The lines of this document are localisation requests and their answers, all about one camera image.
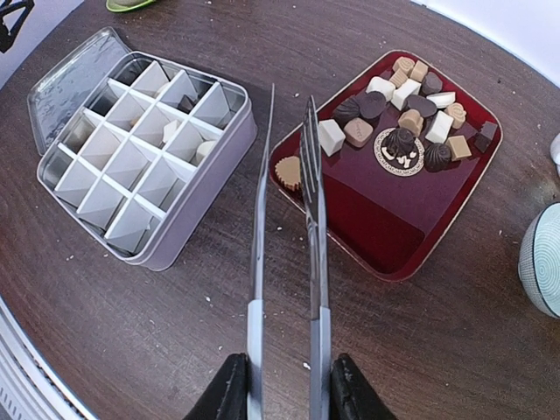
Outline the dark chocolate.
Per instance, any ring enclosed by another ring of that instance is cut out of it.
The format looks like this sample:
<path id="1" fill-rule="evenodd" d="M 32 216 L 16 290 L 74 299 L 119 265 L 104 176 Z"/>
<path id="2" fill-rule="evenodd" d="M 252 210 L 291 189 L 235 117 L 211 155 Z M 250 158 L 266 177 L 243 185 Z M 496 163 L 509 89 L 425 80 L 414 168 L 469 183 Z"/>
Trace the dark chocolate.
<path id="1" fill-rule="evenodd" d="M 195 103 L 184 94 L 178 103 L 177 109 L 183 113 L 190 114 L 195 106 Z"/>

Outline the white oval chocolate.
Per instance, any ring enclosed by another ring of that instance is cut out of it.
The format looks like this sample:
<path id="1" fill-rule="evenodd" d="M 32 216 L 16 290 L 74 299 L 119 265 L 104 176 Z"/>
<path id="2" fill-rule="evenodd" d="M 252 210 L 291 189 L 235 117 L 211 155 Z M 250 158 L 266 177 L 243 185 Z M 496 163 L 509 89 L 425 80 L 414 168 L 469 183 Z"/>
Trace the white oval chocolate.
<path id="1" fill-rule="evenodd" d="M 165 83 L 162 87 L 160 87 L 157 92 L 154 94 L 154 98 L 157 98 L 158 96 L 160 96 L 162 93 L 164 93 L 166 91 L 166 89 L 170 86 L 170 82 Z"/>
<path id="2" fill-rule="evenodd" d="M 192 164 L 199 166 L 217 144 L 214 140 L 203 141 L 197 148 Z"/>

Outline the white handled tongs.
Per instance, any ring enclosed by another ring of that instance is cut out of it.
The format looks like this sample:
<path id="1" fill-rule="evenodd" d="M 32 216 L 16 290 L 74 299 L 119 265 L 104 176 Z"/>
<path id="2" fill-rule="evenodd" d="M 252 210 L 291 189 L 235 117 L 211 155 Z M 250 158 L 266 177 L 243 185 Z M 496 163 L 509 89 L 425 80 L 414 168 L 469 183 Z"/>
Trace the white handled tongs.
<path id="1" fill-rule="evenodd" d="M 312 96 L 306 103 L 299 140 L 300 173 L 310 251 L 311 376 L 310 419 L 330 417 L 332 326 L 329 307 L 329 276 L 326 237 L 326 199 L 322 178 L 319 124 Z M 267 171 L 270 137 L 267 136 L 255 196 L 251 252 L 251 300 L 247 331 L 247 418 L 263 418 L 263 285 Z"/>

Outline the bunny tin lid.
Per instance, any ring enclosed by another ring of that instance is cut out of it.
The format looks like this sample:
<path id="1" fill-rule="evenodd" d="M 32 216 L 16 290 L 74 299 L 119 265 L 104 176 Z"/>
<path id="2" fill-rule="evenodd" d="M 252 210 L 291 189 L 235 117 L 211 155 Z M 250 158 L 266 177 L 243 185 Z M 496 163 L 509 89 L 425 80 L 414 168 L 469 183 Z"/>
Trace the bunny tin lid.
<path id="1" fill-rule="evenodd" d="M 27 95 L 33 138 L 44 155 L 69 119 L 130 48 L 105 27 L 53 67 Z"/>

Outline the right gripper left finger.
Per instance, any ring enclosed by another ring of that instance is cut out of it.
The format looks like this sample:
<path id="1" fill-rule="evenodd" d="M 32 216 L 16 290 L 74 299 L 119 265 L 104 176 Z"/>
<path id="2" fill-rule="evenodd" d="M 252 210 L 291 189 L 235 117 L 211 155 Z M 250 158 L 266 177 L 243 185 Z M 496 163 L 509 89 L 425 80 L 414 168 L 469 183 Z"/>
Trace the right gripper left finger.
<path id="1" fill-rule="evenodd" d="M 230 354 L 184 420 L 245 420 L 248 378 L 247 355 Z"/>

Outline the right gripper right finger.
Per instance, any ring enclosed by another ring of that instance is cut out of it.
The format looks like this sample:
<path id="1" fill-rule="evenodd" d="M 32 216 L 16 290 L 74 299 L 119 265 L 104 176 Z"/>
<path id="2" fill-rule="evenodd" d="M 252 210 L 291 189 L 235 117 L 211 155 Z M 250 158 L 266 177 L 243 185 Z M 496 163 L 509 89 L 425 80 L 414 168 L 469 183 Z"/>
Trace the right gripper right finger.
<path id="1" fill-rule="evenodd" d="M 331 419 L 396 419 L 348 353 L 332 364 Z"/>

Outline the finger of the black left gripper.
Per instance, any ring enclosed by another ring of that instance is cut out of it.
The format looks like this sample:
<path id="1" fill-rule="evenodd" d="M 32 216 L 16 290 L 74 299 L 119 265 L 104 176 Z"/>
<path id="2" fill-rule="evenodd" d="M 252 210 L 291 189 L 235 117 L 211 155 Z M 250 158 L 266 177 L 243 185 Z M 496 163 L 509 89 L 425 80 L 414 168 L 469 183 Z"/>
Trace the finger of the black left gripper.
<path id="1" fill-rule="evenodd" d="M 33 0 L 1 2 L 1 53 L 7 53 L 12 48 L 33 8 Z"/>

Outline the white square chocolate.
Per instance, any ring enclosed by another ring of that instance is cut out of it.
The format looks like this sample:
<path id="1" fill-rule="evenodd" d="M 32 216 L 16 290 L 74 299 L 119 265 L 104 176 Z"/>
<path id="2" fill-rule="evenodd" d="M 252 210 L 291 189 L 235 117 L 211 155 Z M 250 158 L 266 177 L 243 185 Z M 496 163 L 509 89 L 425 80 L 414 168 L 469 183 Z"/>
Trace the white square chocolate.
<path id="1" fill-rule="evenodd" d="M 180 121 L 173 120 L 171 122 L 168 122 L 164 126 L 164 132 L 163 132 L 163 137 L 162 137 L 162 143 L 163 144 L 167 144 L 170 141 L 170 139 L 173 137 L 174 133 L 179 128 L 179 125 L 180 125 Z"/>

